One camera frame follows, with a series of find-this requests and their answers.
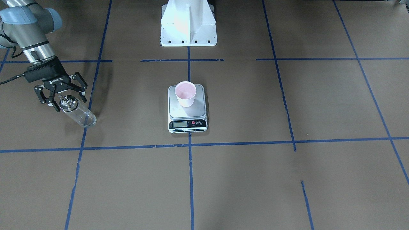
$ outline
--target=scale control panel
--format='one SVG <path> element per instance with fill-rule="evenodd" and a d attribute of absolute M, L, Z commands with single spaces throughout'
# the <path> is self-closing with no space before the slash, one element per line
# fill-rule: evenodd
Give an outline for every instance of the scale control panel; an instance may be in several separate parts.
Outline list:
<path fill-rule="evenodd" d="M 207 123 L 203 119 L 178 120 L 169 123 L 171 133 L 201 132 L 207 130 Z"/>

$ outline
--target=weighing plate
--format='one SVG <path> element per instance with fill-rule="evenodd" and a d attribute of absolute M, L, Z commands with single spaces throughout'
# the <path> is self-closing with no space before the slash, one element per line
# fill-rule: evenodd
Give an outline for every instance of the weighing plate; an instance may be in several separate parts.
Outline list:
<path fill-rule="evenodd" d="M 176 86 L 168 89 L 168 130 L 171 133 L 203 132 L 207 130 L 207 112 L 205 89 L 200 84 L 196 86 L 195 101 L 190 107 L 179 104 L 175 94 Z"/>

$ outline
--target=metal bottle lid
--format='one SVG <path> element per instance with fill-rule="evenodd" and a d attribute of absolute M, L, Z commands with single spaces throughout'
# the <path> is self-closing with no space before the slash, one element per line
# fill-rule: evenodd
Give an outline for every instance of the metal bottle lid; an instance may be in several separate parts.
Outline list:
<path fill-rule="evenodd" d="M 59 98 L 60 98 L 60 107 L 61 107 L 62 110 L 66 111 L 66 112 L 73 111 L 78 106 L 78 99 L 75 98 L 74 96 L 60 95 Z"/>

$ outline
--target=blue tape grid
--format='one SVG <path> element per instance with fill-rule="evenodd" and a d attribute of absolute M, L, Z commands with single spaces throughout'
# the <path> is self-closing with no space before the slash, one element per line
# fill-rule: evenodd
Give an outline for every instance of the blue tape grid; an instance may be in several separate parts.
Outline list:
<path fill-rule="evenodd" d="M 0 150 L 0 153 L 17 153 L 17 152 L 43 152 L 43 151 L 78 151 L 79 150 L 79 157 L 78 157 L 78 161 L 77 161 L 77 167 L 76 167 L 76 176 L 75 176 L 75 183 L 72 189 L 72 193 L 71 193 L 71 199 L 70 199 L 70 205 L 69 205 L 69 210 L 67 213 L 67 220 L 66 220 L 66 224 L 65 224 L 65 230 L 68 229 L 69 226 L 69 221 L 70 221 L 70 215 L 71 215 L 71 210 L 72 210 L 72 205 L 73 205 L 73 201 L 74 201 L 74 195 L 75 195 L 75 189 L 76 189 L 76 184 L 77 184 L 77 180 L 78 180 L 78 175 L 79 175 L 79 169 L 80 169 L 80 161 L 82 158 L 82 153 L 84 150 L 104 150 L 104 149 L 142 149 L 142 148 L 171 148 L 171 147 L 189 147 L 189 174 L 190 174 L 190 195 L 191 195 L 191 229 L 194 230 L 194 209 L 193 209 L 193 167 L 192 167 L 192 147 L 200 147 L 200 146 L 226 146 L 226 145 L 252 145 L 252 144 L 293 144 L 294 145 L 294 150 L 295 149 L 295 144 L 296 143 L 323 143 L 323 142 L 360 142 L 360 141 L 377 141 L 377 140 L 389 140 L 391 142 L 391 145 L 393 147 L 393 150 L 396 154 L 396 157 L 399 161 L 399 164 L 401 166 L 401 169 L 405 175 L 405 178 L 409 184 L 409 179 L 406 173 L 406 170 L 402 164 L 402 161 L 400 159 L 400 156 L 396 150 L 396 147 L 394 145 L 393 140 L 409 140 L 409 137 L 391 137 L 390 132 L 387 128 L 386 122 L 382 116 L 382 113 L 380 111 L 380 108 L 378 106 L 378 103 L 376 101 L 376 98 L 372 92 L 371 86 L 369 84 L 369 81 L 366 77 L 365 71 L 361 65 L 360 60 L 408 60 L 409 57 L 396 57 L 396 58 L 360 58 L 358 57 L 358 54 L 356 53 L 355 47 L 353 45 L 353 42 L 349 36 L 348 30 L 345 26 L 345 23 L 342 19 L 342 16 L 339 12 L 339 9 L 336 5 L 336 2 L 333 0 L 334 6 L 337 10 L 337 13 L 339 15 L 339 18 L 343 24 L 343 27 L 345 29 L 345 32 L 347 33 L 348 39 L 351 43 L 351 46 L 354 50 L 355 53 L 355 58 L 277 58 L 275 55 L 275 50 L 274 50 L 274 43 L 273 43 L 273 39 L 272 39 L 272 35 L 271 35 L 271 31 L 270 31 L 270 25 L 268 22 L 268 18 L 267 18 L 267 12 L 265 9 L 265 3 L 264 0 L 262 0 L 263 2 L 263 9 L 264 9 L 264 14 L 265 14 L 265 18 L 266 18 L 266 23 L 267 23 L 267 28 L 269 31 L 269 36 L 270 36 L 270 42 L 271 42 L 271 46 L 272 46 L 272 51 L 273 51 L 273 56 L 274 58 L 266 58 L 266 59 L 256 59 L 257 61 L 275 61 L 276 64 L 276 69 L 277 69 L 277 74 L 279 76 L 279 81 L 280 81 L 280 87 L 282 89 L 283 92 L 283 102 L 285 104 L 287 113 L 288 113 L 288 109 L 286 106 L 286 102 L 285 102 L 285 95 L 284 95 L 284 91 L 282 88 L 282 83 L 281 83 L 281 77 L 279 74 L 279 68 L 278 68 L 278 63 L 277 61 L 311 61 L 311 60 L 357 60 L 362 74 L 365 78 L 365 81 L 367 83 L 367 86 L 369 88 L 369 91 L 371 93 L 371 96 L 374 100 L 374 103 L 376 105 L 376 108 L 379 112 L 379 115 L 381 117 L 381 120 L 384 124 L 385 130 L 387 132 L 388 137 L 384 137 L 384 138 L 351 138 L 351 139 L 322 139 L 322 140 L 294 140 L 294 137 L 292 135 L 292 140 L 287 140 L 287 141 L 270 141 L 270 142 L 224 142 L 224 143 L 197 143 L 197 144 L 192 144 L 191 143 L 191 133 L 189 133 L 189 142 L 188 144 L 166 144 L 166 145 L 141 145 L 141 146 L 113 146 L 113 147 L 84 147 L 84 143 L 85 143 L 85 137 L 86 137 L 86 129 L 84 129 L 84 133 L 83 133 L 83 138 L 81 141 L 81 147 L 80 148 L 50 148 L 50 149 L 11 149 L 11 150 Z M 109 15 L 110 15 L 110 11 L 111 11 L 111 6 L 112 6 L 112 0 L 110 0 L 109 3 L 109 8 L 108 8 L 108 14 L 107 14 L 107 18 L 106 18 L 106 24 L 105 24 L 105 29 L 103 32 L 103 38 L 102 38 L 102 42 L 101 42 L 101 48 L 100 48 L 100 52 L 99 52 L 99 57 L 98 60 L 66 60 L 66 61 L 61 61 L 61 62 L 66 62 L 66 63 L 86 63 L 86 62 L 94 62 L 97 63 L 97 68 L 96 68 L 96 72 L 95 72 L 95 77 L 94 77 L 94 82 L 93 82 L 93 87 L 92 87 L 92 91 L 91 91 L 91 99 L 90 99 L 90 105 L 89 108 L 91 108 L 92 106 L 92 94 L 94 92 L 95 89 L 95 82 L 97 80 L 97 76 L 98 76 L 98 71 L 99 71 L 99 64 L 101 62 L 112 62 L 112 60 L 101 60 L 101 56 L 102 56 L 102 51 L 103 51 L 103 44 L 105 41 L 105 35 L 106 35 L 106 30 L 108 27 L 108 21 L 109 21 Z M 188 50 L 188 59 L 144 59 L 141 60 L 141 62 L 167 62 L 167 61 L 187 61 L 188 62 L 188 81 L 190 81 L 190 62 L 192 61 L 224 61 L 224 59 L 190 59 L 190 47 L 187 48 Z M 4 64 L 6 63 L 29 63 L 28 61 L 6 61 L 7 56 L 9 54 L 9 50 L 7 50 L 6 55 L 3 58 L 3 61 L 1 62 L 1 66 L 0 66 L 0 72 L 4 67 Z M 288 114 L 288 122 L 289 122 L 289 128 L 290 128 L 290 132 L 292 134 L 292 129 L 291 129 L 291 123 L 290 123 L 290 117 Z M 307 211 L 308 211 L 308 217 L 310 220 L 310 225 L 311 225 L 311 229 L 314 230 L 314 225 L 313 225 L 313 221 L 312 221 L 312 217 L 311 217 L 311 211 L 310 211 L 310 206 L 309 206 L 309 202 L 308 202 L 308 198 L 306 195 L 306 191 L 305 191 L 305 186 L 304 186 L 304 181 L 301 181 L 301 185 L 302 185 L 302 189 L 303 189 L 303 194 L 304 194 L 304 198 L 305 198 L 305 202 L 306 202 L 306 207 L 307 207 Z"/>

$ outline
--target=pink cup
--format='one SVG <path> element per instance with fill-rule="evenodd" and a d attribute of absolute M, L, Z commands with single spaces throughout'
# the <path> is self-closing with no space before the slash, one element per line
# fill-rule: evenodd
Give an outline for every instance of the pink cup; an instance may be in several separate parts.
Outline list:
<path fill-rule="evenodd" d="M 195 101 L 196 86 L 189 81 L 182 81 L 176 85 L 175 94 L 181 106 L 189 107 Z"/>

